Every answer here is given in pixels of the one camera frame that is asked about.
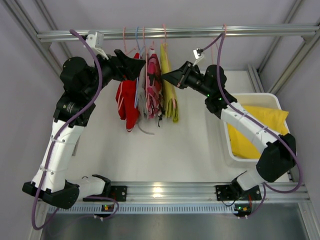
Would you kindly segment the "lime green trousers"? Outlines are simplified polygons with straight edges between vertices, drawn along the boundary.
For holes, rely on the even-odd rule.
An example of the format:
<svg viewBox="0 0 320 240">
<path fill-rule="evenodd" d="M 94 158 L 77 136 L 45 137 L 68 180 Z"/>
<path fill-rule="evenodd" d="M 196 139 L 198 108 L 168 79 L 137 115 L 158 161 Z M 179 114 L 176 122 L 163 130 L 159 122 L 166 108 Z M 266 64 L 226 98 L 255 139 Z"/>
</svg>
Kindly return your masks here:
<svg viewBox="0 0 320 240">
<path fill-rule="evenodd" d="M 169 73 L 172 70 L 170 60 L 169 61 L 169 67 L 166 62 L 166 56 L 165 56 L 165 49 L 164 49 L 164 43 L 161 43 L 160 45 L 160 68 L 161 68 L 161 74 Z M 173 123 L 178 123 L 179 121 L 179 105 L 178 105 L 178 99 L 176 95 L 175 87 L 170 84 L 169 82 L 163 80 L 163 106 L 165 111 L 165 117 L 168 119 L 172 119 Z M 173 102 L 172 99 L 175 99 L 176 103 L 176 109 L 173 110 Z"/>
</svg>

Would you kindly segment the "yellow trousers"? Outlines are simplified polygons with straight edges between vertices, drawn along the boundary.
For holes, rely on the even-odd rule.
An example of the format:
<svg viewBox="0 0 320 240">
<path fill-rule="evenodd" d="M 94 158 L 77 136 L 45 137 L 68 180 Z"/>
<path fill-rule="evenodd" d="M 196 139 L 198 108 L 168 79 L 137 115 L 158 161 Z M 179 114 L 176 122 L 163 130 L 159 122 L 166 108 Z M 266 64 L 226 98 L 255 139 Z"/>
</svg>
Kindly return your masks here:
<svg viewBox="0 0 320 240">
<path fill-rule="evenodd" d="M 267 107 L 243 105 L 244 109 L 260 121 L 263 125 L 272 130 L 286 135 L 289 130 L 285 126 L 285 121 L 289 115 L 288 111 L 272 109 Z M 232 154 L 243 159 L 259 159 L 261 153 L 258 149 L 236 128 L 227 124 L 228 135 Z"/>
</svg>

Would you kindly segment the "pink hanger of lime trousers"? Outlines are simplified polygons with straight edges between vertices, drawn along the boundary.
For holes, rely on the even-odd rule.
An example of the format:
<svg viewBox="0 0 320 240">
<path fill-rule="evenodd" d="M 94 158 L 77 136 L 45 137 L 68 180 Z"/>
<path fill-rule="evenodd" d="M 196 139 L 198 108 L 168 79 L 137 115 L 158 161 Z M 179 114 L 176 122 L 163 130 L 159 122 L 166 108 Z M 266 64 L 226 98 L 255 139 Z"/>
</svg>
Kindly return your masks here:
<svg viewBox="0 0 320 240">
<path fill-rule="evenodd" d="M 169 59 L 168 59 L 168 54 L 167 54 L 167 30 L 166 30 L 166 25 L 163 23 L 163 24 L 162 24 L 162 27 L 163 27 L 163 31 L 164 31 L 164 52 L 165 52 L 165 59 L 166 59 L 167 66 L 169 67 L 169 70 L 171 70 L 170 64 L 169 64 Z M 173 87 L 171 87 L 171 94 L 172 94 L 172 96 L 174 95 L 174 93 L 173 93 Z M 171 100 L 172 100 L 173 110 L 176 110 L 176 101 L 175 101 L 174 98 L 172 98 Z"/>
</svg>

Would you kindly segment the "pink hanger of red trousers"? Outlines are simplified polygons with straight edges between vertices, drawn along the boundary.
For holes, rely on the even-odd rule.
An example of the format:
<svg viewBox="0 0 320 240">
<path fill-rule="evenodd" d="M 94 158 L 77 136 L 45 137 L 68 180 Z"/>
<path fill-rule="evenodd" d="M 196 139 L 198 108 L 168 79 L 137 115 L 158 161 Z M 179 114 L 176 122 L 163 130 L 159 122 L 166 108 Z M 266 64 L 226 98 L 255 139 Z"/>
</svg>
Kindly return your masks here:
<svg viewBox="0 0 320 240">
<path fill-rule="evenodd" d="M 123 38 L 123 47 L 124 47 L 124 53 L 127 55 L 128 49 L 127 49 L 127 44 L 126 44 L 126 27 L 123 28 L 122 31 L 122 38 Z M 122 91 L 123 91 L 123 83 L 120 83 L 120 92 L 117 100 L 117 109 L 120 110 L 124 101 L 124 98 L 122 96 Z"/>
</svg>

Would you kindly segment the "red trousers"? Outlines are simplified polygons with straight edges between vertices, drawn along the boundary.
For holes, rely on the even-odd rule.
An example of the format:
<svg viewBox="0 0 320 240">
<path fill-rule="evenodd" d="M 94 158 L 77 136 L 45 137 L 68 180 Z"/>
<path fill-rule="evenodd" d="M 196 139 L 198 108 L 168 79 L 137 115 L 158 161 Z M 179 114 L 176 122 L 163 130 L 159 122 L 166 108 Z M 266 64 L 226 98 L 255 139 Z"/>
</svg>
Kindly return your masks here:
<svg viewBox="0 0 320 240">
<path fill-rule="evenodd" d="M 138 119 L 140 112 L 135 107 L 137 91 L 137 79 L 122 81 L 117 89 L 115 100 L 117 103 L 117 112 L 121 120 L 126 121 L 126 131 L 131 132 Z"/>
</svg>

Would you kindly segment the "pink camouflage trousers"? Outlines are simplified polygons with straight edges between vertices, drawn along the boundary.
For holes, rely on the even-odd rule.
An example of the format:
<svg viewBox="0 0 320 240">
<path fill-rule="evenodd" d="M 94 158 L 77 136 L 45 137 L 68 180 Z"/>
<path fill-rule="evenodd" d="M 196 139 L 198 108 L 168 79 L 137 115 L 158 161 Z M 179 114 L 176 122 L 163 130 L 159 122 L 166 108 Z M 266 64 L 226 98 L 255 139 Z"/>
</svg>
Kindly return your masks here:
<svg viewBox="0 0 320 240">
<path fill-rule="evenodd" d="M 147 118 L 156 119 L 157 126 L 163 120 L 163 84 L 158 55 L 154 48 L 149 48 L 146 63 L 146 108 Z"/>
</svg>

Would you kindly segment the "blue hanger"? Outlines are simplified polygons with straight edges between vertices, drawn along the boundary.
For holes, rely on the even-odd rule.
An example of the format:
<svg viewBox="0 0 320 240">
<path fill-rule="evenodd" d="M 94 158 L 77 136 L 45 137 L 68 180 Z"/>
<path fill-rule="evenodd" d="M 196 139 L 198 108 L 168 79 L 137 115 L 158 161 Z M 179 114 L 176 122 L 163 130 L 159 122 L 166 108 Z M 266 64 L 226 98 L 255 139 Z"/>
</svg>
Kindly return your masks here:
<svg viewBox="0 0 320 240">
<path fill-rule="evenodd" d="M 137 44 L 137 48 L 138 48 L 138 58 L 140 60 L 143 59 L 143 53 L 144 53 L 144 46 L 143 47 L 140 47 L 140 44 L 139 44 L 139 41 L 138 41 L 138 30 L 139 30 L 139 27 L 136 28 L 135 30 L 135 40 L 136 40 L 136 44 Z M 142 72 L 143 72 L 143 69 L 142 68 L 140 70 L 140 73 L 139 73 L 139 76 L 137 77 L 136 79 L 136 91 L 135 91 L 135 99 L 134 99 L 134 107 L 136 109 L 139 108 L 139 94 L 140 94 L 140 88 L 141 88 L 141 81 L 142 81 Z"/>
</svg>

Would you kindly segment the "pink hanger of camouflage trousers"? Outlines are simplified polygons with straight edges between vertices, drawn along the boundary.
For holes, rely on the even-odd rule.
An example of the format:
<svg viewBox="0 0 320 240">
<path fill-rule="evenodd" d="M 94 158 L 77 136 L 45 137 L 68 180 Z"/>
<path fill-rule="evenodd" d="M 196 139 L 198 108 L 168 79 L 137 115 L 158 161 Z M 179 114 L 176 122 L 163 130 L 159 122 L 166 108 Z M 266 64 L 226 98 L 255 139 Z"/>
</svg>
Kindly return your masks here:
<svg viewBox="0 0 320 240">
<path fill-rule="evenodd" d="M 151 60 L 149 53 L 150 53 L 150 48 L 147 48 L 146 45 L 146 39 L 145 39 L 145 28 L 143 27 L 142 29 L 142 38 L 143 38 L 143 46 L 144 46 L 144 57 L 145 57 L 145 67 L 146 67 L 146 86 L 145 86 L 145 91 L 146 91 L 146 107 L 148 109 L 152 110 L 152 105 L 153 105 L 153 100 L 152 98 L 154 97 L 154 85 L 155 85 L 155 73 L 154 73 L 154 63 L 151 62 L 149 65 L 149 60 Z"/>
</svg>

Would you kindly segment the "white plastic basket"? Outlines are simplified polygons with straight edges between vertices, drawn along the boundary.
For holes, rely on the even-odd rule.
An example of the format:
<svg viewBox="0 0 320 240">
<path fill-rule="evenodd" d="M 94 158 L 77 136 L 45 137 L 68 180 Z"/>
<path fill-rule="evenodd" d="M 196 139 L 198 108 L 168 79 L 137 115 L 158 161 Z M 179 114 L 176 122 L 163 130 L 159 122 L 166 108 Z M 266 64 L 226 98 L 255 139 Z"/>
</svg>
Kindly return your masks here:
<svg viewBox="0 0 320 240">
<path fill-rule="evenodd" d="M 251 117 L 253 116 L 244 109 L 243 105 L 282 110 L 278 98 L 270 93 L 236 93 L 234 96 L 237 99 L 237 103 L 233 103 L 233 105 L 238 110 Z M 238 114 L 232 108 L 228 107 L 227 113 L 222 114 L 220 120 L 220 131 L 221 137 L 224 141 L 223 150 L 225 162 L 227 165 L 234 168 L 252 168 L 258 163 L 259 159 L 240 158 L 233 155 L 227 124 L 232 125 L 239 132 L 241 132 L 258 149 L 260 154 L 262 154 L 268 142 L 272 143 L 277 140 L 270 135 L 266 129 L 273 131 L 275 134 L 282 135 L 262 123 L 262 127 L 254 124 L 247 117 Z M 290 131 L 286 120 L 284 124 L 289 133 Z"/>
</svg>

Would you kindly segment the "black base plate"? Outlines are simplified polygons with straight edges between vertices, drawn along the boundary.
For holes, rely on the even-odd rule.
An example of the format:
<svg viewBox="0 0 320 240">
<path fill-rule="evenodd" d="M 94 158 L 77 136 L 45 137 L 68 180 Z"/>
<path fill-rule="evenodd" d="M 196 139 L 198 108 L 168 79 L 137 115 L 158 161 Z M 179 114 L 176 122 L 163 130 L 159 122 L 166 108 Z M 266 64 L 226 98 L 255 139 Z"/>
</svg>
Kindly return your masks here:
<svg viewBox="0 0 320 240">
<path fill-rule="evenodd" d="M 92 195 L 83 198 L 84 202 L 103 202 L 107 201 L 104 197 L 116 200 L 117 202 L 125 202 L 127 199 L 127 190 L 128 187 L 126 185 L 109 185 L 106 189 L 103 190 L 101 194 Z"/>
<path fill-rule="evenodd" d="M 218 201 L 236 201 L 243 195 L 241 188 L 231 184 L 220 184 L 215 186 L 216 197 Z"/>
</svg>

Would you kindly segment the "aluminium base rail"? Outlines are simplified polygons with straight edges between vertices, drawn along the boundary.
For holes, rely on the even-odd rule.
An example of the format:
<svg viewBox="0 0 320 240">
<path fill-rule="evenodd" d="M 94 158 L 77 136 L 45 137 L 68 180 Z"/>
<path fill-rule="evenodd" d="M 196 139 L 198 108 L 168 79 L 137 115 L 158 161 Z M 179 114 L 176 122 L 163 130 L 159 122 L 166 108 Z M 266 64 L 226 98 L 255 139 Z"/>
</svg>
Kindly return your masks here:
<svg viewBox="0 0 320 240">
<path fill-rule="evenodd" d="M 126 186 L 126 203 L 133 204 L 185 204 L 218 203 L 216 186 L 224 182 L 121 182 L 112 186 Z M 291 193 L 279 193 L 259 186 L 261 195 L 266 194 L 265 203 L 307 203 L 311 201 L 305 184 Z"/>
</svg>

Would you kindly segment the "aluminium frame post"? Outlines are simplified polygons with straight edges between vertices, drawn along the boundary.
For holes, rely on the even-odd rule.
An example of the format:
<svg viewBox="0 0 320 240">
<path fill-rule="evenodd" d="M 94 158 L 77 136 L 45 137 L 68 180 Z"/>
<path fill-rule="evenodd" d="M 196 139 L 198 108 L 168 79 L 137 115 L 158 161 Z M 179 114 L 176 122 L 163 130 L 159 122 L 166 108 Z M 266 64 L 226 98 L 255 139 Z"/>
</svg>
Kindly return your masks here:
<svg viewBox="0 0 320 240">
<path fill-rule="evenodd" d="M 294 0 L 282 21 L 283 24 L 309 23 L 315 27 L 311 34 L 276 36 L 258 67 L 247 66 L 255 93 L 278 94 L 320 44 L 320 2 Z"/>
<path fill-rule="evenodd" d="M 63 92 L 61 63 L 19 0 L 0 2 L 0 157 L 42 153 Z"/>
</svg>

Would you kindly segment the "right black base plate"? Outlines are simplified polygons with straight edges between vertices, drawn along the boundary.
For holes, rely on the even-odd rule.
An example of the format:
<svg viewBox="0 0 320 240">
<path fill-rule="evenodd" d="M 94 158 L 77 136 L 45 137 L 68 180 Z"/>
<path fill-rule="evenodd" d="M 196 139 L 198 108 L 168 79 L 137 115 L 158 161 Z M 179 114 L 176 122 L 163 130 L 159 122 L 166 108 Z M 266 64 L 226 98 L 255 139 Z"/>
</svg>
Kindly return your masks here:
<svg viewBox="0 0 320 240">
<path fill-rule="evenodd" d="M 216 197 L 218 201 L 236 201 L 243 195 L 241 188 L 231 184 L 220 184 L 215 186 Z"/>
</svg>

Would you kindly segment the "aluminium hanging rail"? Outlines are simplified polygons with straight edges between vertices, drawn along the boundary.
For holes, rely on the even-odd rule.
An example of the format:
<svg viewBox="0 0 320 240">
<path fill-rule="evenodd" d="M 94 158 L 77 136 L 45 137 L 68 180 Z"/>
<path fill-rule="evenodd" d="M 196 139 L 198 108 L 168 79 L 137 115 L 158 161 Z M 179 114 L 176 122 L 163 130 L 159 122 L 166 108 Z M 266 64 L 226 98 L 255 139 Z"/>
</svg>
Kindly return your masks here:
<svg viewBox="0 0 320 240">
<path fill-rule="evenodd" d="M 248 25 L 248 26 L 227 26 L 228 37 L 284 37 L 284 36 L 313 36 L 320 30 L 317 24 L 270 24 L 270 25 Z M 107 40 L 121 40 L 123 29 L 100 29 Z M 125 38 L 135 38 L 136 28 L 125 30 Z M 185 38 L 214 38 L 223 33 L 222 26 L 201 26 L 201 27 L 168 27 L 166 28 L 167 39 Z M 143 38 L 143 28 L 138 29 L 138 39 Z M 145 28 L 145 39 L 164 39 L 163 27 Z"/>
</svg>

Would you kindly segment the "left aluminium frame post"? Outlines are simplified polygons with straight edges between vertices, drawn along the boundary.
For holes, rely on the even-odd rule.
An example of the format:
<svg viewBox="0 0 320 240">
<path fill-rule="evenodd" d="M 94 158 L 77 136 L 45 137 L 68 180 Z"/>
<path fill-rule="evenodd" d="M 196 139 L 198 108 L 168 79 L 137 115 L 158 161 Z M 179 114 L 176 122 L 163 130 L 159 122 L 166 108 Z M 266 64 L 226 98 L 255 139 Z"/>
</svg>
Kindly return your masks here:
<svg viewBox="0 0 320 240">
<path fill-rule="evenodd" d="M 42 153 L 63 92 L 61 63 L 19 0 L 0 2 L 0 157 Z"/>
</svg>

